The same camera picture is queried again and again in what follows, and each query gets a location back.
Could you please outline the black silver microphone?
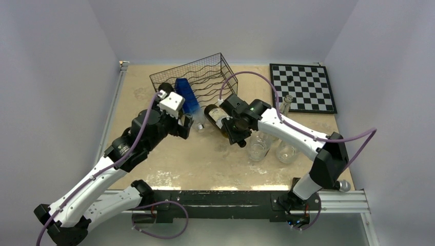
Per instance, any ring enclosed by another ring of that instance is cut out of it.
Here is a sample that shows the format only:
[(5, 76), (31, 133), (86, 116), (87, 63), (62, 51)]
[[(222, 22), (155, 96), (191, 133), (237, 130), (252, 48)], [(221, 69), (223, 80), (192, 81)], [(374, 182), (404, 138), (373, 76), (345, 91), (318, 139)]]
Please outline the black silver microphone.
[(347, 180), (337, 180), (334, 184), (334, 189), (340, 192), (349, 192), (351, 190), (351, 184)]

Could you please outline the clear uncapped glass bottle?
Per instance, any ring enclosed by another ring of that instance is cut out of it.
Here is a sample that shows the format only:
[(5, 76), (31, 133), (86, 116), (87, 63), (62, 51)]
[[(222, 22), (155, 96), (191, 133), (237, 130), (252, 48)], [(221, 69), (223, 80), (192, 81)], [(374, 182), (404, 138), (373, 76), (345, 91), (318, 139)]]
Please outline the clear uncapped glass bottle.
[(290, 94), (285, 95), (282, 98), (282, 102), (280, 103), (280, 106), (279, 106), (279, 111), (283, 116), (288, 115), (292, 102), (293, 102), (293, 96)]

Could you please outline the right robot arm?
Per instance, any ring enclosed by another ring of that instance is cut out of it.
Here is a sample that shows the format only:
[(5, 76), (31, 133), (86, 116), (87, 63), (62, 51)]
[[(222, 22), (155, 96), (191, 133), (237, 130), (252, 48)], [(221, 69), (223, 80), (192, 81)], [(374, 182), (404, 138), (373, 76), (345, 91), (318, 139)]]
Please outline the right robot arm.
[(259, 99), (248, 104), (231, 94), (219, 99), (217, 105), (229, 116), (222, 124), (231, 144), (246, 139), (252, 131), (260, 131), (294, 146), (312, 160), (310, 171), (288, 194), (293, 208), (301, 208), (321, 189), (332, 189), (349, 163), (343, 137), (337, 132), (327, 135), (314, 131), (282, 116), (279, 110)]

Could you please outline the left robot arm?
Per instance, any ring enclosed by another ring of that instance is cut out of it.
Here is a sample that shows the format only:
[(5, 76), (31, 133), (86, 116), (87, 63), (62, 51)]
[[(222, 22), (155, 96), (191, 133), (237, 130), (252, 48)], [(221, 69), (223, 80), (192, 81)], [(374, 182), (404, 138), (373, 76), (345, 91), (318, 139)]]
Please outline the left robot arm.
[(187, 139), (193, 122), (186, 114), (147, 109), (139, 113), (122, 135), (115, 139), (97, 164), (67, 194), (51, 204), (40, 204), (34, 214), (43, 225), (36, 245), (48, 234), (55, 245), (78, 245), (106, 220), (125, 210), (145, 210), (163, 204), (156, 201), (154, 190), (143, 180), (134, 181), (117, 194), (98, 198), (116, 181), (147, 159), (150, 152), (167, 136)]

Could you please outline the green wine bottle gold label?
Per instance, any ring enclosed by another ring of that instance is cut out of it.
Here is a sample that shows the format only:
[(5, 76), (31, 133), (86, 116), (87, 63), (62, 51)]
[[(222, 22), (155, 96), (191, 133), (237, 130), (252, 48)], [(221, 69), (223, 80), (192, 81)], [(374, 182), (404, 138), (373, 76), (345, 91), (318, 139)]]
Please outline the green wine bottle gold label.
[(158, 91), (165, 91), (167, 94), (174, 92), (174, 87), (170, 83), (162, 83), (159, 85)]

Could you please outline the blue square glass bottle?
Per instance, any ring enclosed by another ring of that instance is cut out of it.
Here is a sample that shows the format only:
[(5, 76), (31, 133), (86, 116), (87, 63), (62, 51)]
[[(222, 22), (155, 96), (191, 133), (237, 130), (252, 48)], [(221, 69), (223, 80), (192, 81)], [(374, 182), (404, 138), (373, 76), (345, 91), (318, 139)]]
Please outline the blue square glass bottle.
[(198, 132), (203, 132), (205, 130), (204, 111), (200, 107), (188, 79), (177, 78), (175, 80), (175, 91), (185, 99), (182, 106), (184, 113), (190, 114), (193, 117), (193, 126)]

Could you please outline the clear bottle white cap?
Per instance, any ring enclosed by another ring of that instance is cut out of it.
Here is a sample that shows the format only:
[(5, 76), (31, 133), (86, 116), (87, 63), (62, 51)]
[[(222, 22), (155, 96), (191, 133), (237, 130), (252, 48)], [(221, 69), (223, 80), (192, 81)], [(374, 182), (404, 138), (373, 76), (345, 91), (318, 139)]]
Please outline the clear bottle white cap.
[(262, 131), (253, 132), (248, 143), (248, 157), (253, 161), (261, 161), (269, 152), (273, 137)]
[(277, 159), (285, 164), (293, 163), (298, 158), (299, 154), (299, 149), (283, 140), (281, 140), (275, 152)]

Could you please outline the dark brown wine bottle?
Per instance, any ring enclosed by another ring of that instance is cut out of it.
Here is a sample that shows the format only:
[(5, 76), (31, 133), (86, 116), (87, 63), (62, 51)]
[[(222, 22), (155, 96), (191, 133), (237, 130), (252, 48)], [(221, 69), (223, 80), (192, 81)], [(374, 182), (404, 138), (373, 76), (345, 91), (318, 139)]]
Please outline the dark brown wine bottle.
[(229, 115), (223, 109), (215, 104), (209, 104), (204, 109), (204, 116), (224, 137), (228, 137), (222, 120), (229, 118)]

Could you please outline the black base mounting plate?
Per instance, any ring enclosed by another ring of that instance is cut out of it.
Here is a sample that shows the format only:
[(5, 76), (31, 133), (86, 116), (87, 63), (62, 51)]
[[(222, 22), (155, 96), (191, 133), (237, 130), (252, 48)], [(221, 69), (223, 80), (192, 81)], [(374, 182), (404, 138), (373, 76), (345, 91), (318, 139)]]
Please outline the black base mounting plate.
[(142, 211), (153, 211), (158, 223), (176, 218), (263, 219), (305, 226), (319, 213), (320, 198), (302, 201), (289, 191), (154, 190), (143, 180), (131, 187), (139, 191)]

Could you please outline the black white chessboard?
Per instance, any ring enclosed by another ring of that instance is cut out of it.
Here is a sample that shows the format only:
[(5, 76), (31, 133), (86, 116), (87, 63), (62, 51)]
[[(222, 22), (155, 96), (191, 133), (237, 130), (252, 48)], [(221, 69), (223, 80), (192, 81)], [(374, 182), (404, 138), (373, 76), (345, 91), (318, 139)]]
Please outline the black white chessboard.
[(285, 95), (292, 95), (293, 102), (289, 112), (336, 114), (332, 87), (327, 69), (319, 65), (270, 64), (270, 81), (274, 86), (272, 103), (280, 106)]

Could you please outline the clear bottle white cap left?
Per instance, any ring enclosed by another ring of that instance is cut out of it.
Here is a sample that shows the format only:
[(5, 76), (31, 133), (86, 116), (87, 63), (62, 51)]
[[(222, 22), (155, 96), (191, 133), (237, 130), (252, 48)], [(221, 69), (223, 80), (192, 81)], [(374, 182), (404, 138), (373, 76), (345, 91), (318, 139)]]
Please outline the clear bottle white cap left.
[(248, 143), (248, 157), (253, 161), (261, 161), (269, 152), (273, 137), (262, 131), (253, 132)]

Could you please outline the clear bottle white cap right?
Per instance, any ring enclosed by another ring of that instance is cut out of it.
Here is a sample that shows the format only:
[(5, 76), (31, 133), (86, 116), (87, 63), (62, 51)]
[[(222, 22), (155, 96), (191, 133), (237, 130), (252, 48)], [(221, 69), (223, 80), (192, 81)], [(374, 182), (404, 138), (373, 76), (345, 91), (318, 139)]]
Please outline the clear bottle white cap right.
[(299, 149), (283, 140), (281, 140), (275, 152), (277, 159), (285, 164), (293, 163), (298, 158), (299, 154)]

